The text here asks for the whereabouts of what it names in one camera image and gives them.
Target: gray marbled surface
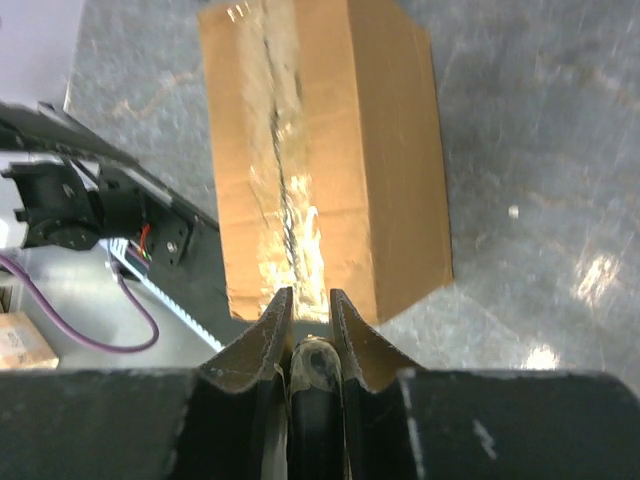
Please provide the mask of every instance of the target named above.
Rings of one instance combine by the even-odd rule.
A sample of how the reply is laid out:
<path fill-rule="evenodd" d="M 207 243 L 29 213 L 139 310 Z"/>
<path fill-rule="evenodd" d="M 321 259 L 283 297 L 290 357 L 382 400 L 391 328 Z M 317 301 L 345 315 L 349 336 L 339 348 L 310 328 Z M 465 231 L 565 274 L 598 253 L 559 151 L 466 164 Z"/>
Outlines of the gray marbled surface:
<path fill-rule="evenodd" d="M 640 390 L 640 2 L 401 3 L 432 36 L 456 283 L 382 333 L 427 367 Z M 89 0 L 71 112 L 215 216 L 204 5 Z"/>

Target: small cardboard box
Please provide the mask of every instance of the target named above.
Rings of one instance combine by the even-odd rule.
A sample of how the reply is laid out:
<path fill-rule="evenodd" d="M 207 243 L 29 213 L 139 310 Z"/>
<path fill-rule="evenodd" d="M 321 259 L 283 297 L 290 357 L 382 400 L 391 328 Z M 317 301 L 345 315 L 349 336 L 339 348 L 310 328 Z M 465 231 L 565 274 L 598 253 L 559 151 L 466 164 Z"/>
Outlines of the small cardboard box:
<path fill-rule="evenodd" d="M 199 15 L 231 314 L 294 286 L 369 323 L 452 280 L 429 37 L 393 0 L 253 0 Z"/>
<path fill-rule="evenodd" d="M 0 370 L 56 368 L 58 361 L 24 313 L 0 314 Z"/>

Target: red wire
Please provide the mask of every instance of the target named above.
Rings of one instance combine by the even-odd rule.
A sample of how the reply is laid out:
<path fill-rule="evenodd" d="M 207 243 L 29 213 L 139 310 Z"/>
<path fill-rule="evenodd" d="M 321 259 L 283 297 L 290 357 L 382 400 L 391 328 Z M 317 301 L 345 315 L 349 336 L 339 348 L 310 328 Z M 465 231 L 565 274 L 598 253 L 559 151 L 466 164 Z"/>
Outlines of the red wire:
<path fill-rule="evenodd" d="M 144 254 L 147 253 L 147 235 L 151 230 L 151 224 L 147 223 L 142 229 L 142 233 L 140 234 L 140 251 Z"/>

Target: purple cable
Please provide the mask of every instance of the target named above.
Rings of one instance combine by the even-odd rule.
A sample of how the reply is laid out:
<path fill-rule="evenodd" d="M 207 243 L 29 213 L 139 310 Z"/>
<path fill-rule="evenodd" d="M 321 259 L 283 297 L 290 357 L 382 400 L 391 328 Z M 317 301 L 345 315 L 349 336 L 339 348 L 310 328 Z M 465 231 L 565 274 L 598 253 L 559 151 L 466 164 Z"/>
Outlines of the purple cable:
<path fill-rule="evenodd" d="M 140 314 L 145 318 L 149 326 L 152 330 L 152 335 L 149 340 L 140 345 L 133 345 L 131 347 L 118 347 L 115 345 L 108 345 L 105 343 L 100 343 L 96 340 L 93 340 L 82 333 L 78 332 L 75 328 L 69 325 L 59 314 L 55 311 L 55 309 L 51 306 L 49 301 L 44 297 L 42 292 L 38 289 L 38 287 L 31 281 L 29 274 L 24 271 L 24 269 L 18 265 L 18 263 L 14 262 L 9 257 L 0 253 L 0 265 L 6 268 L 10 273 L 12 273 L 18 280 L 24 283 L 25 287 L 31 292 L 33 297 L 35 298 L 40 308 L 44 311 L 44 313 L 51 319 L 51 321 L 64 333 L 67 334 L 70 338 L 75 340 L 81 345 L 85 347 L 93 348 L 95 350 L 99 350 L 107 353 L 139 353 L 144 350 L 151 348 L 156 344 L 158 338 L 160 337 L 160 329 L 158 328 L 158 324 L 155 322 L 153 317 L 145 310 L 142 304 L 133 296 L 129 287 L 124 283 L 124 279 L 122 275 L 117 271 L 117 264 L 115 264 L 111 258 L 111 252 L 107 250 L 109 254 L 109 266 L 111 267 L 113 274 L 116 276 L 116 281 L 120 286 L 120 289 L 127 296 L 127 298 L 131 301 L 136 310 L 140 312 Z"/>

